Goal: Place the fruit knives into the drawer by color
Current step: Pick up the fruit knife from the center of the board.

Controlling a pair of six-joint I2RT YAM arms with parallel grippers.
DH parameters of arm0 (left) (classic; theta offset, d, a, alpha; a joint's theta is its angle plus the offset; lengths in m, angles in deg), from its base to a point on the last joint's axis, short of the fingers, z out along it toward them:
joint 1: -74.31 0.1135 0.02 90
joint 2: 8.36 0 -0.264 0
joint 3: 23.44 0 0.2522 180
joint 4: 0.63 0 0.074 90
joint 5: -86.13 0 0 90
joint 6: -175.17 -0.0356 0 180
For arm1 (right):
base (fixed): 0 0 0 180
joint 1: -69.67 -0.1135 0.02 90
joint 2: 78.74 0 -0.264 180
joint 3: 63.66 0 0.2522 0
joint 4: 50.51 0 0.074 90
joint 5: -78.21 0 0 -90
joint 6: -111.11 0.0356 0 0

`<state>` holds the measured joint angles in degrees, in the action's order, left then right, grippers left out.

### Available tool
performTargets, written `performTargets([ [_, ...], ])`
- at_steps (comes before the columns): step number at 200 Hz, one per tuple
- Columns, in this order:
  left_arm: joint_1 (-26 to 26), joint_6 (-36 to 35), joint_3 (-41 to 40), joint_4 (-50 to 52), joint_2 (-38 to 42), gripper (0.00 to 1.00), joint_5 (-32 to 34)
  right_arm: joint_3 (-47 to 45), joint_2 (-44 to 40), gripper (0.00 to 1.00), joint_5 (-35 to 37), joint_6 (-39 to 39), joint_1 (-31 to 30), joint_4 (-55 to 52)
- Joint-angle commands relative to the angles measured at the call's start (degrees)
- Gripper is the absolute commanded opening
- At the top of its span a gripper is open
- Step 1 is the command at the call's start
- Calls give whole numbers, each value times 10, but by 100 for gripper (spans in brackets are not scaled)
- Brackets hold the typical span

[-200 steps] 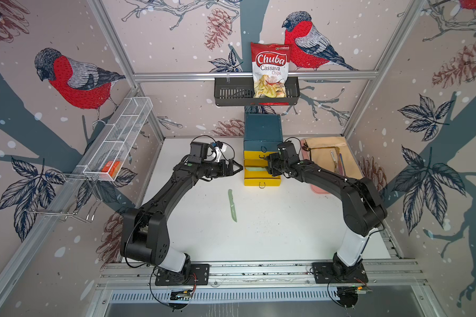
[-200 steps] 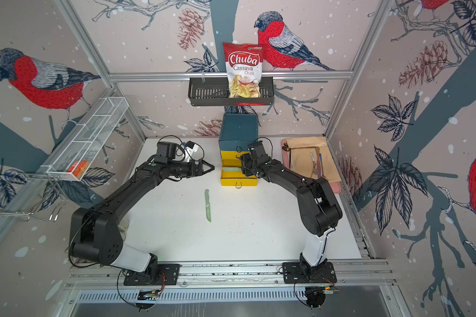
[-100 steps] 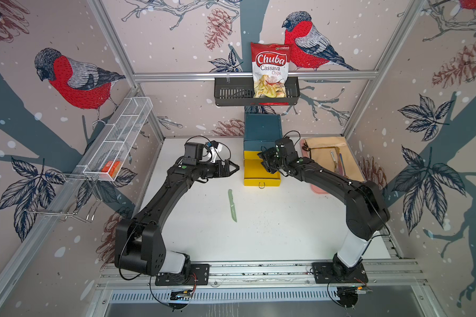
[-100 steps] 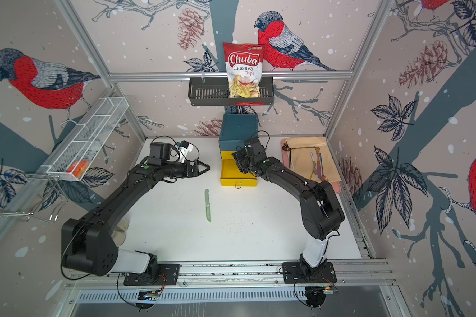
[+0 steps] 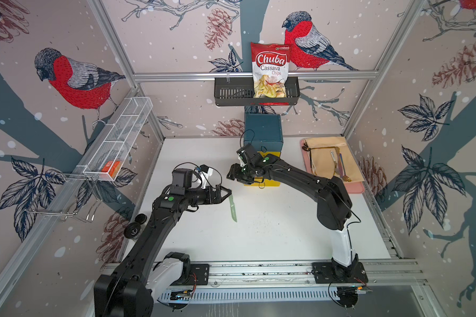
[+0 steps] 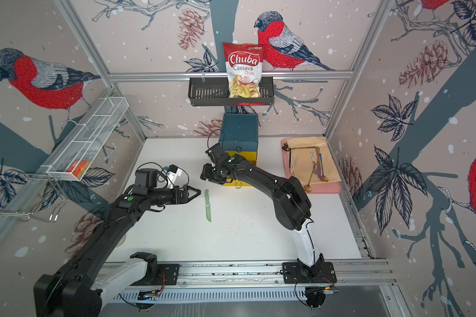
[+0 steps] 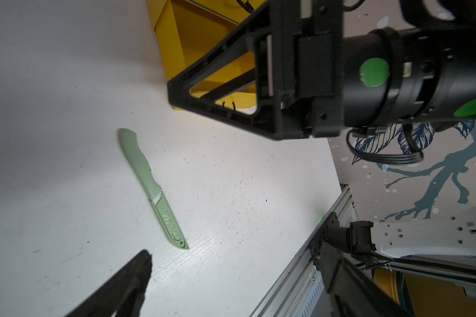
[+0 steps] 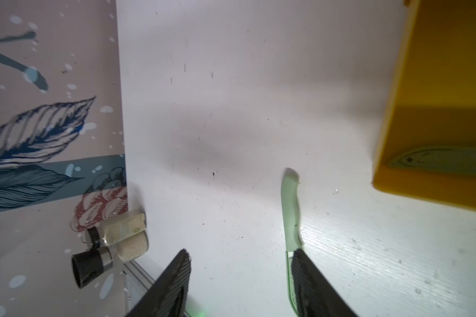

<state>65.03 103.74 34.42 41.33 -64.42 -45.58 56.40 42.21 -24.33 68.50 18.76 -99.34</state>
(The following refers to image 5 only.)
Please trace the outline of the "light green knife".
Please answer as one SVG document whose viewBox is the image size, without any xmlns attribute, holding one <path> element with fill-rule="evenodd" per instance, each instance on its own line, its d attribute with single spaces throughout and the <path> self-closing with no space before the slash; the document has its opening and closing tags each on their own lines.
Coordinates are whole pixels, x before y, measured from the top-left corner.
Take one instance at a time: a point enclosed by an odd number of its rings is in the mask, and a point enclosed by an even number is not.
<svg viewBox="0 0 476 317">
<path fill-rule="evenodd" d="M 237 222 L 237 214 L 236 214 L 236 208 L 235 208 L 235 203 L 234 203 L 234 196 L 230 195 L 228 199 L 229 199 L 229 203 L 230 203 L 231 218 L 236 223 Z"/>
</svg>

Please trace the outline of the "yellow bottom drawer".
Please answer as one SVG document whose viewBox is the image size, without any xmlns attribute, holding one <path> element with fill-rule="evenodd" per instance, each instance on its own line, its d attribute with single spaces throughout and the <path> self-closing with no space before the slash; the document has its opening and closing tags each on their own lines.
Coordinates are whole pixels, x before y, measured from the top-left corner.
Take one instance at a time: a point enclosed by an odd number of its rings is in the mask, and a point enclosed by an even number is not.
<svg viewBox="0 0 476 317">
<path fill-rule="evenodd" d="M 264 177 L 253 178 L 252 176 L 246 176 L 245 181 L 246 181 L 245 183 L 246 186 L 255 186 L 258 188 L 280 186 L 280 182 L 277 182 L 275 180 L 269 180 L 268 178 L 264 178 Z"/>
</svg>

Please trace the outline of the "yellow drawer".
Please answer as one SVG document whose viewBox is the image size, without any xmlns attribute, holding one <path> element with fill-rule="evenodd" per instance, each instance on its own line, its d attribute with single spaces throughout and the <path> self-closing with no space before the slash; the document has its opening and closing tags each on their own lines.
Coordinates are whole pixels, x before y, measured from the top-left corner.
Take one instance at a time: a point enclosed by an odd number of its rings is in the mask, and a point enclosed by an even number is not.
<svg viewBox="0 0 476 317">
<path fill-rule="evenodd" d="M 269 180 L 268 178 L 264 178 L 264 177 L 253 178 L 252 176 L 246 176 L 245 181 L 246 181 L 245 183 L 246 186 L 255 186 L 258 188 L 280 186 L 280 182 L 277 182 L 275 180 Z"/>
<path fill-rule="evenodd" d="M 263 151 L 259 151 L 259 154 L 262 156 L 262 157 L 266 157 L 267 155 L 274 155 L 276 157 L 280 157 L 281 155 L 281 152 L 275 152 L 275 151 L 266 151 L 266 152 L 263 152 Z"/>
</svg>

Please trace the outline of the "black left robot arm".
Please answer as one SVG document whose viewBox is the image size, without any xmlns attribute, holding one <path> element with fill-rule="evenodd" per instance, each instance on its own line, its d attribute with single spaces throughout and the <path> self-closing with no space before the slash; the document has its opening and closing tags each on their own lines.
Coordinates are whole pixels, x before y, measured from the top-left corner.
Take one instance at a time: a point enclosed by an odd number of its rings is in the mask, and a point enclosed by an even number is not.
<svg viewBox="0 0 476 317">
<path fill-rule="evenodd" d="M 139 226 L 131 251 L 110 275 L 103 274 L 95 282 L 95 316 L 150 316 L 168 286 L 188 280 L 189 255 L 172 252 L 159 264 L 154 261 L 184 212 L 220 204 L 231 196 L 230 189 L 210 184 L 214 171 L 207 165 L 177 166 L 172 171 L 172 182 L 154 200 L 150 218 Z"/>
</svg>

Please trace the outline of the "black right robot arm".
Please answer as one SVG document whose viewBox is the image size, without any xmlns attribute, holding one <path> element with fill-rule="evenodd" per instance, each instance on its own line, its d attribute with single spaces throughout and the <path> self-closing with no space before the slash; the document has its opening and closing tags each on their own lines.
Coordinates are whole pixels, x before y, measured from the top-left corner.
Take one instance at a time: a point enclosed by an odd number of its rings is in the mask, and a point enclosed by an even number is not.
<svg viewBox="0 0 476 317">
<path fill-rule="evenodd" d="M 349 234 L 353 203 L 340 178 L 309 174 L 274 154 L 262 156 L 251 144 L 240 148 L 237 155 L 240 162 L 231 165 L 227 179 L 246 185 L 258 178 L 273 180 L 305 194 L 317 204 L 317 220 L 331 232 L 334 268 L 349 271 L 357 265 Z"/>
</svg>

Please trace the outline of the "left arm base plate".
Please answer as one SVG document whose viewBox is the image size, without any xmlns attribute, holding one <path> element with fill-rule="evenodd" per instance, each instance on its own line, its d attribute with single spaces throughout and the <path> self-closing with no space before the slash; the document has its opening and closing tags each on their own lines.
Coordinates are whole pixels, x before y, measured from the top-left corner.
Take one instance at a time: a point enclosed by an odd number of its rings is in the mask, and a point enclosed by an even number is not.
<svg viewBox="0 0 476 317">
<path fill-rule="evenodd" d="M 190 264 L 182 269 L 182 275 L 178 280 L 172 282 L 171 286 L 191 286 L 207 285 L 210 273 L 209 264 Z"/>
</svg>

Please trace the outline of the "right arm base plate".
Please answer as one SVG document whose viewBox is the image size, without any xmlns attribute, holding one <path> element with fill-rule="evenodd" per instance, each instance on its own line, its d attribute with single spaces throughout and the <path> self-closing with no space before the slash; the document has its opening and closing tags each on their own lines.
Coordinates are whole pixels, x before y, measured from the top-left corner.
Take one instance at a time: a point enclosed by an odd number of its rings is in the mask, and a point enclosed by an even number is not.
<svg viewBox="0 0 476 317">
<path fill-rule="evenodd" d="M 353 262 L 349 267 L 333 262 L 313 262 L 311 272 L 316 284 L 368 283 L 368 276 L 361 262 Z"/>
</svg>

